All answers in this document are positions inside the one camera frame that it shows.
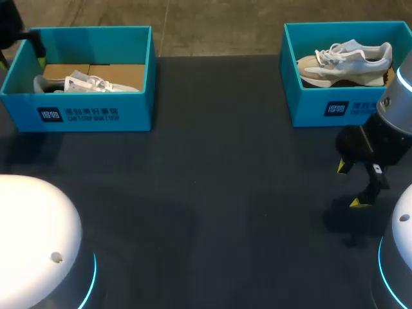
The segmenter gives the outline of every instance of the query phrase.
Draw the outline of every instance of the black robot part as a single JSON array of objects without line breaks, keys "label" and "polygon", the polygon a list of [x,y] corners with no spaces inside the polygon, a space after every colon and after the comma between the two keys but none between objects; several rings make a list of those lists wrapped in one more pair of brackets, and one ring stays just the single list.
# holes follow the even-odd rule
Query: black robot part
[{"label": "black robot part", "polygon": [[[37,58],[46,56],[46,49],[41,42],[40,31],[24,32],[23,21],[13,0],[0,0],[0,50],[11,47],[14,42],[27,39],[33,44]],[[8,63],[0,52],[0,62],[6,68]]]},{"label": "black robot part", "polygon": [[356,163],[364,164],[369,175],[368,186],[351,206],[373,205],[380,191],[389,189],[385,177],[388,166],[396,165],[412,145],[412,136],[394,130],[374,113],[361,126],[345,126],[335,141],[342,157],[338,172],[346,174]]}]

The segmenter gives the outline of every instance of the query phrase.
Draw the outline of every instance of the brown cardboard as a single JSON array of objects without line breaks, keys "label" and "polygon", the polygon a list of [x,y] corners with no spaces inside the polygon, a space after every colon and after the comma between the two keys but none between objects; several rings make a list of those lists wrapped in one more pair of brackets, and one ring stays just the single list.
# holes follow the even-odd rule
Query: brown cardboard
[{"label": "brown cardboard", "polygon": [[47,64],[43,76],[46,79],[65,79],[75,70],[88,74],[89,67],[89,64]]},{"label": "brown cardboard", "polygon": [[385,86],[389,86],[395,77],[395,71],[393,71],[393,68],[390,68],[388,71],[388,81],[385,83]]},{"label": "brown cardboard", "polygon": [[95,75],[114,84],[143,90],[144,64],[91,65],[89,75]]}]

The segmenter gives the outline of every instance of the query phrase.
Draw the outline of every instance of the shoe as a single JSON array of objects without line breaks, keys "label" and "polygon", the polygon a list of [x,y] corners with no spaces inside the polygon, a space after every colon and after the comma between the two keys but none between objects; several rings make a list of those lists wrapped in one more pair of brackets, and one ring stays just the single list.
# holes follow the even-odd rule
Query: shoe
[{"label": "shoe", "polygon": [[79,71],[74,71],[65,79],[45,79],[38,75],[34,78],[33,87],[35,93],[139,92],[136,88],[112,84]]},{"label": "shoe", "polygon": [[383,86],[384,74],[392,64],[392,46],[363,46],[355,40],[333,44],[329,50],[299,59],[301,78],[311,85],[327,88],[347,80],[362,86]]}]

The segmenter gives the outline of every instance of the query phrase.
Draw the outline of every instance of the dark gray table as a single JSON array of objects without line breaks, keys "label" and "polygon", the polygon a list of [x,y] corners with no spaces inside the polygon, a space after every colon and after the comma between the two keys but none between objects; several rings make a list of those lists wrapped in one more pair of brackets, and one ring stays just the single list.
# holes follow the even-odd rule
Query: dark gray table
[{"label": "dark gray table", "polygon": [[[348,248],[322,221],[366,173],[336,174],[339,129],[292,128],[277,62],[159,59],[150,133],[18,135],[1,108],[0,173],[73,200],[106,278],[104,308],[372,308],[380,238]],[[411,164],[389,170],[381,209],[412,183]]]}]

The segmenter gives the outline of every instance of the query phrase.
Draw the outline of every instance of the beige shoe sole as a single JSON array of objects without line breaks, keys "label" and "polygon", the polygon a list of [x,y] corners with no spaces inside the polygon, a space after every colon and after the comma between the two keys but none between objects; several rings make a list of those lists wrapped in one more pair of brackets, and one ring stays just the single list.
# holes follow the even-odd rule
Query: beige shoe sole
[{"label": "beige shoe sole", "polygon": [[319,80],[319,79],[309,79],[308,77],[303,77],[301,78],[308,82],[311,85],[321,87],[321,88],[328,88],[335,84],[336,82],[339,82],[340,80],[349,80],[351,82],[356,82],[357,84],[361,86],[383,86],[385,85],[384,82],[384,77],[383,75],[377,75],[377,74],[363,74],[363,75],[347,75],[345,77],[342,77],[340,79],[331,79],[331,80]]}]

